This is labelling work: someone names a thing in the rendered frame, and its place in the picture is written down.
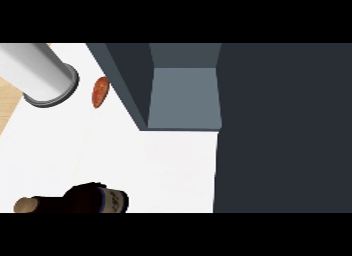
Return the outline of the grey open cabinet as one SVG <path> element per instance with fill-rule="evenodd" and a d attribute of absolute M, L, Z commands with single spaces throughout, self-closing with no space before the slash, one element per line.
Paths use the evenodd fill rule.
<path fill-rule="evenodd" d="M 90 43 L 87 48 L 139 130 L 220 129 L 217 43 Z"/>

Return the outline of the dark grey cabinet door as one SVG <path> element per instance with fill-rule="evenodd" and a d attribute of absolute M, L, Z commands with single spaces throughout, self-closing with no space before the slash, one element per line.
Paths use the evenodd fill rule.
<path fill-rule="evenodd" d="M 352 44 L 226 44 L 216 212 L 352 212 Z"/>

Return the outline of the dark wine bottle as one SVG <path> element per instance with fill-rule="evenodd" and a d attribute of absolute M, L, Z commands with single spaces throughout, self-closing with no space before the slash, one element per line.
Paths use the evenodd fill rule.
<path fill-rule="evenodd" d="M 105 184 L 90 182 L 73 186 L 61 197 L 22 197 L 14 205 L 15 213 L 124 213 L 129 196 Z"/>

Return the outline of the orange oval vegetable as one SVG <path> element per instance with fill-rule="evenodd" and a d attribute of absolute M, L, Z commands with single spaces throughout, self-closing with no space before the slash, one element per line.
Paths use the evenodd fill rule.
<path fill-rule="evenodd" d="M 108 94 L 108 90 L 110 90 L 108 78 L 101 77 L 95 82 L 93 92 L 92 92 L 92 104 L 95 108 L 101 106 Z"/>

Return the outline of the white cylinder with grey rim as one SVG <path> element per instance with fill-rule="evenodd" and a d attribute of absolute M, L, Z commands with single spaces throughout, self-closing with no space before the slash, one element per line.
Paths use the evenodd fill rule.
<path fill-rule="evenodd" d="M 0 77 L 39 108 L 61 104 L 79 86 L 79 73 L 45 43 L 0 43 Z"/>

